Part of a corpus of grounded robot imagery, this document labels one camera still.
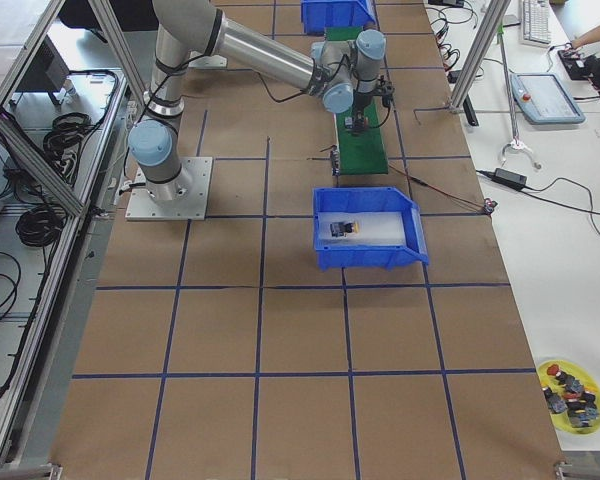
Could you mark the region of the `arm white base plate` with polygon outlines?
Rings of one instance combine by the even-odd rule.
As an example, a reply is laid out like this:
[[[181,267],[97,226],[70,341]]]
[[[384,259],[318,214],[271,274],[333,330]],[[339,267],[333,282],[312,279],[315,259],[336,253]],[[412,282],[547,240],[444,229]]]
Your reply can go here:
[[[203,56],[200,52],[191,51],[188,63],[189,69],[196,70],[225,70],[228,60],[221,55]]]
[[[139,166],[126,209],[130,221],[204,220],[212,177],[212,157],[181,157],[179,176],[167,184],[147,182]]]

